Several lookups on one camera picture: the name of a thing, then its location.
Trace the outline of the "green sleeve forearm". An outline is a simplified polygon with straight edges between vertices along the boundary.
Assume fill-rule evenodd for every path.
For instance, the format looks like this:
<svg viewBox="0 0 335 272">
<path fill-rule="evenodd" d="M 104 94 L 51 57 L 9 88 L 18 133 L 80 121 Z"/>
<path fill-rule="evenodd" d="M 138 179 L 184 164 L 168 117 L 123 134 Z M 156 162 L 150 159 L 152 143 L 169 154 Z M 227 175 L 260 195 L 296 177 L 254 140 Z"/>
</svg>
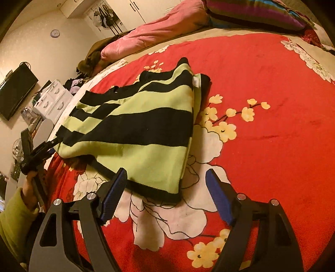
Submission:
<svg viewBox="0 0 335 272">
<path fill-rule="evenodd" d="M 39 208 L 30 210 L 23 201 L 23 188 L 19 187 L 1 213 L 1 238 L 18 263 L 25 262 L 26 237 Z"/>
</svg>

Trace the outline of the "person left hand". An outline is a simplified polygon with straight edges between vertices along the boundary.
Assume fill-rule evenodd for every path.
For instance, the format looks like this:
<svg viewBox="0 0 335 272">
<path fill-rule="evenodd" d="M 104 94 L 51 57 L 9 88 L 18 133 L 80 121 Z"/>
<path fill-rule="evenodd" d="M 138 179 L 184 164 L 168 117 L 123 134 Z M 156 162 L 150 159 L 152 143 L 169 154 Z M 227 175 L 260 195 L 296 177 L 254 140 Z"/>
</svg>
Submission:
<svg viewBox="0 0 335 272">
<path fill-rule="evenodd" d="M 28 173 L 23 183 L 22 192 L 21 192 L 23 203 L 26 205 L 27 209 L 29 209 L 30 211 L 34 211 L 37 208 L 37 203 L 38 203 L 37 196 L 34 192 L 34 188 L 32 184 L 36 176 L 37 176 L 36 171 L 30 171 Z"/>
</svg>

